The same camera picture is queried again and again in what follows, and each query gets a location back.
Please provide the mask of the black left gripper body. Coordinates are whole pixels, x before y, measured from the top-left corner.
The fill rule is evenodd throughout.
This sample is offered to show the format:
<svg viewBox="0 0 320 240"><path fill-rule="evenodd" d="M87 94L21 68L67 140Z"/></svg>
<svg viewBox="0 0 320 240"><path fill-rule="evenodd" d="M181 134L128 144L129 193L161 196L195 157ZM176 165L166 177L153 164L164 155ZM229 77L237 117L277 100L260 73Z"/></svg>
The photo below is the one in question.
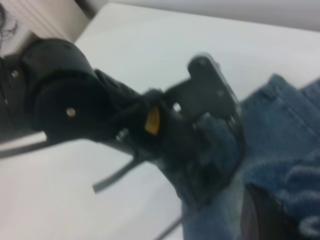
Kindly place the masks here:
<svg viewBox="0 0 320 240"><path fill-rule="evenodd" d="M124 143L131 147L136 163L154 161L161 169L183 169L188 162L198 159L202 135L192 127L192 117L184 110L195 94L191 82L181 82L166 92L151 89L141 95L124 87L126 104L139 104L128 118L128 134Z"/></svg>

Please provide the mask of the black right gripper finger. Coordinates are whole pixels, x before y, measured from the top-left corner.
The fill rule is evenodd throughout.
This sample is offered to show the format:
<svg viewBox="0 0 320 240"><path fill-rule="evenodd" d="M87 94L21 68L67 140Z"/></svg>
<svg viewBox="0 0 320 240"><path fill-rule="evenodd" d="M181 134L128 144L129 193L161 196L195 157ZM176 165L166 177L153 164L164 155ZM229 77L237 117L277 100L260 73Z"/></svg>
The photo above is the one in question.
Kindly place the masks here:
<svg viewBox="0 0 320 240"><path fill-rule="evenodd" d="M247 184L241 212L243 240L299 240L296 221L267 190Z"/></svg>

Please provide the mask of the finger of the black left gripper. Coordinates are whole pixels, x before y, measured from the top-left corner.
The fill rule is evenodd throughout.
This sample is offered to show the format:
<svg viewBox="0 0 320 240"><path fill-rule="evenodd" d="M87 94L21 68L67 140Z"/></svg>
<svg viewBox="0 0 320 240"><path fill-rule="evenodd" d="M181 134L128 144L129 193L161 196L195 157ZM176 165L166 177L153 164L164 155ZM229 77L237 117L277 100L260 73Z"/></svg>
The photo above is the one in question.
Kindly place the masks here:
<svg viewBox="0 0 320 240"><path fill-rule="evenodd" d="M213 149L207 151L207 191L223 189L239 163L239 151Z"/></svg>
<svg viewBox="0 0 320 240"><path fill-rule="evenodd" d="M196 207L205 197L212 183L212 167L197 159L187 162L179 169L181 199L188 208Z"/></svg>

